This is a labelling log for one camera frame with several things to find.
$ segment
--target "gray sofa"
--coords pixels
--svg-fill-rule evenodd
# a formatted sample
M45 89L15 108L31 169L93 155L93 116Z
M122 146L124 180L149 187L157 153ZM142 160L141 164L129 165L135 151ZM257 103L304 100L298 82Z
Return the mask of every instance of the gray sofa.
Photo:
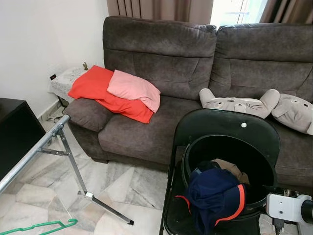
M196 25L107 17L104 64L153 83L161 91L149 124L113 114L94 100L77 99L67 108L69 126L95 161L109 160L167 169L178 121L201 108L199 91L216 97L260 98L271 88L313 101L312 25ZM278 182L312 193L313 137L271 117L281 151Z

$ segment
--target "red pillow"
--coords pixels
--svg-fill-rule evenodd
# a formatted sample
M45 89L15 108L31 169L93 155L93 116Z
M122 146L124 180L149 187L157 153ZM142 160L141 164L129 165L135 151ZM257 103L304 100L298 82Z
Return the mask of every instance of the red pillow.
M149 123L153 112L140 100L127 100L107 92L113 72L98 66L92 66L79 77L68 95L78 99L94 99L114 113L120 113L136 121Z

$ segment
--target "tripod leg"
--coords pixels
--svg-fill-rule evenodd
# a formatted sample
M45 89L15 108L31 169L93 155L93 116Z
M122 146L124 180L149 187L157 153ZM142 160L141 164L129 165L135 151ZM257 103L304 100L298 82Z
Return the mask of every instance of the tripod leg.
M109 207L107 204L101 202L99 199L95 198L92 193L87 191L87 188L86 188L85 183L83 181L83 178L82 178L82 176L81 176L81 174L79 172L79 169L78 169L77 164L75 162L75 159L73 157L72 151L71 151L71 149L70 149L70 147L68 145L68 142L67 142L67 140L65 138L63 130L60 129L58 131L58 134L60 135L62 143L63 143L63 145L65 147L65 150L66 150L66 152L68 154L68 158L69 158L69 161L70 161L70 164L71 164L71 168L73 169L73 172L74 172L74 175L75 175L75 180L76 180L76 182L77 182L81 192L84 193L84 196L89 198L93 203L96 203L96 204L102 206L104 209L106 209L106 210L110 211L111 213L113 213L114 215L120 217L121 219L126 221L128 224L134 225L134 221L132 221L131 219L127 218L126 216L124 216L120 212L114 210L113 208Z

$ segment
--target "wall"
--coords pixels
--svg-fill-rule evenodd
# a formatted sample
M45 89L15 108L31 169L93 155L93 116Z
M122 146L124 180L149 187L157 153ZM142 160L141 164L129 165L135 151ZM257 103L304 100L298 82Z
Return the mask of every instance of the wall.
M49 77L86 61L103 66L106 0L0 0L0 97L36 116L57 101Z

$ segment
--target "bunny ear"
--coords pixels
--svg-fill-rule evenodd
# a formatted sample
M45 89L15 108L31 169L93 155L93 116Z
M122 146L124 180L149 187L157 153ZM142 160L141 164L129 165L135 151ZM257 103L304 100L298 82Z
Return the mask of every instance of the bunny ear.
M307 129L307 133L311 136L313 136L313 124L312 122L310 123L308 129Z
M202 107L205 106L205 104L211 100L214 99L215 96L213 95L213 93L210 91L210 89L208 88L203 88L200 92L199 92L199 97L200 97L200 101L202 104Z
M288 111L285 105L278 105L275 109L272 110L272 115L276 118L280 117L281 115L285 114Z
M269 111L272 111L272 109L278 104L279 98L280 94L278 90L270 89L264 93L264 95L260 98L260 101Z

